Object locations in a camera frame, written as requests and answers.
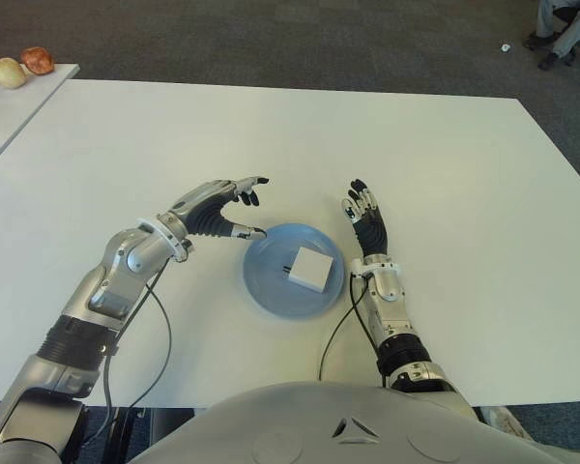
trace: chair leg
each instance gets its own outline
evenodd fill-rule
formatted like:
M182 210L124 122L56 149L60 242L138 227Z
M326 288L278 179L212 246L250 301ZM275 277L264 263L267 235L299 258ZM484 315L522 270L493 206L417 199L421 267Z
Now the chair leg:
M563 58L563 61L567 66L571 66L573 65L575 59L576 59L576 50L572 48L571 51L567 54L567 56Z

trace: robotic hand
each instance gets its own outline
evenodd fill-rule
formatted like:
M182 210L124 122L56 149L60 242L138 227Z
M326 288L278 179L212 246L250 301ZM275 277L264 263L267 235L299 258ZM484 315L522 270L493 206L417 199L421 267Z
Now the robotic hand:
M232 223L221 215L221 209L230 200L239 201L239 197L248 206L258 206L260 201L253 188L268 182L264 177L207 182L179 198L169 214L176 216L189 234L263 239L267 236L264 230Z
M370 335L377 348L378 370L390 387L403 392L450 392L454 388L441 367L432 362L413 328L405 306L406 293L397 265L387 254L387 228L367 185L357 179L342 200L363 259L352 261L354 278L368 279L365 293Z
M0 402L0 455L6 461L6 448L18 453L20 447L35 446L49 447L69 460L70 450L81 442L76 430L82 430L84 416L82 404L74 398L92 390L102 359L115 352L149 279L168 259L187 260L189 235L265 238L264 230L233 223L221 210L239 198L258 206L253 188L268 182L247 177L203 184L162 215L141 219L137 228L110 239L100 264L81 280L43 345L28 358ZM35 426L38 423L52 426ZM22 455L29 457L31 452Z
M359 179L351 182L350 187L348 195L352 200L342 200L341 207L352 222L363 256L387 254L387 228L376 198Z

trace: blue plate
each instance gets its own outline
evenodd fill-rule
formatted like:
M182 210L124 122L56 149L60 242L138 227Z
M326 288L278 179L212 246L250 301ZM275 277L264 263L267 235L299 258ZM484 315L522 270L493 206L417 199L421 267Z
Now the blue plate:
M323 293L288 280L284 266L291 267L300 247L333 258ZM251 244L243 261L243 278L249 293L262 307L287 318L321 314L339 296L344 284L344 258L325 234L304 224L281 224L267 230L267 238Z

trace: person's leg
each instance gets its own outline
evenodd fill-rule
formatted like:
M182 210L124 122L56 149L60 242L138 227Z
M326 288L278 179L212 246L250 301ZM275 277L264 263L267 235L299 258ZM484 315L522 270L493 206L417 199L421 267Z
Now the person's leg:
M559 58L566 56L571 48L580 41L580 13L566 31L554 42L552 51Z
M537 27L535 34L541 39L554 34L553 12L562 7L580 7L580 0L539 0L537 9Z

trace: white table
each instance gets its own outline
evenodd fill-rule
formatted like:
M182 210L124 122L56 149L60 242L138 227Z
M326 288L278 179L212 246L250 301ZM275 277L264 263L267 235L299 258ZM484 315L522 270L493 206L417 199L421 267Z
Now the white table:
M355 177L372 187L410 316L472 404L580 400L580 178L518 101L90 80L66 82L0 158L0 396L113 233L246 175L272 181L230 218L314 225L347 263L360 249L339 201ZM278 319L243 284L249 243L193 241L159 283L175 346L142 404L315 379L346 294L320 317ZM165 349L151 303L112 363L117 404ZM356 321L325 377L378 384Z
M0 154L78 65L56 65L53 72L34 75L23 66L26 83L17 89L0 86Z

